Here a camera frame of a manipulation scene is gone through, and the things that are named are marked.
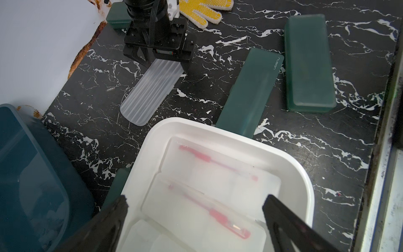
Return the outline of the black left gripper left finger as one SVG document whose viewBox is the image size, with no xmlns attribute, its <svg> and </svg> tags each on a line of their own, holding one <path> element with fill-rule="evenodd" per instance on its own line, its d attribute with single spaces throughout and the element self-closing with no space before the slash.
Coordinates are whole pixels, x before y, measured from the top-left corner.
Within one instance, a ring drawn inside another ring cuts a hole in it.
<svg viewBox="0 0 403 252">
<path fill-rule="evenodd" d="M 83 228 L 59 245 L 57 252 L 115 252 L 128 213 L 127 199 L 119 196 Z"/>
</svg>

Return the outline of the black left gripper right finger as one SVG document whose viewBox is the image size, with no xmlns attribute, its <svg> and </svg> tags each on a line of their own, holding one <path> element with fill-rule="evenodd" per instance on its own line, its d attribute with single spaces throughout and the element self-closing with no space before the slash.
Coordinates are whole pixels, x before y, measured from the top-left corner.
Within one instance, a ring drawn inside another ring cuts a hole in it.
<svg viewBox="0 0 403 252">
<path fill-rule="evenodd" d="M 262 207 L 276 252 L 337 252 L 338 250 L 295 215 L 274 195 Z"/>
</svg>

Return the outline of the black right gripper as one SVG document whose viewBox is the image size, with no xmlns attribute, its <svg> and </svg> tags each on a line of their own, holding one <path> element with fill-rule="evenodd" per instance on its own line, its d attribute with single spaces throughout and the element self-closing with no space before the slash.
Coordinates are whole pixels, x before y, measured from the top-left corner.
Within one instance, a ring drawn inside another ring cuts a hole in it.
<svg viewBox="0 0 403 252">
<path fill-rule="evenodd" d="M 187 21 L 170 21 L 167 15 L 161 16 L 150 26 L 150 17 L 135 16 L 124 38 L 123 54 L 143 65 L 151 66 L 150 52 L 154 58 L 181 63 L 185 73 L 189 72 L 196 36 L 187 33 Z"/>
</svg>

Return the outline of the clear ribbed case back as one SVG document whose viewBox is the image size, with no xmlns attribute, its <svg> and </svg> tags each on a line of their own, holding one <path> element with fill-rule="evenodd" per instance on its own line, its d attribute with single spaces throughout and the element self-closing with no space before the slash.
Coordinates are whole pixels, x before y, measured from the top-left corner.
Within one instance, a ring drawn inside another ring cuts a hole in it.
<svg viewBox="0 0 403 252">
<path fill-rule="evenodd" d="M 123 117 L 146 125 L 183 72 L 179 62 L 156 59 L 120 106 Z"/>
</svg>

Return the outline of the clear pencil case pink pen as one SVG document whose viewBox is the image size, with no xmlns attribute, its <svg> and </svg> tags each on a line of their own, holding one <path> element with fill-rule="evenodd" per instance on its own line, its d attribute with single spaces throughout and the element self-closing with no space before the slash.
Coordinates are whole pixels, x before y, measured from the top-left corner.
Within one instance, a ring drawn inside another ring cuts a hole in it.
<svg viewBox="0 0 403 252">
<path fill-rule="evenodd" d="M 161 173 L 141 210 L 196 252 L 262 252 L 267 239 L 257 223 Z"/>
</svg>

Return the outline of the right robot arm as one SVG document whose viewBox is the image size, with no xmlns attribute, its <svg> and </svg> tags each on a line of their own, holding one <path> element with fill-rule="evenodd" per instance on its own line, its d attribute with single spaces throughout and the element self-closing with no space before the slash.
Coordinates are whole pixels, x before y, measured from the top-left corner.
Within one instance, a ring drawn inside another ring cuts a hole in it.
<svg viewBox="0 0 403 252">
<path fill-rule="evenodd" d="M 156 59 L 181 63 L 189 72 L 196 36 L 187 34 L 188 23 L 179 18 L 169 20 L 167 1 L 124 1 L 132 21 L 124 38 L 123 54 L 143 65 L 151 66 L 149 52 Z"/>
</svg>

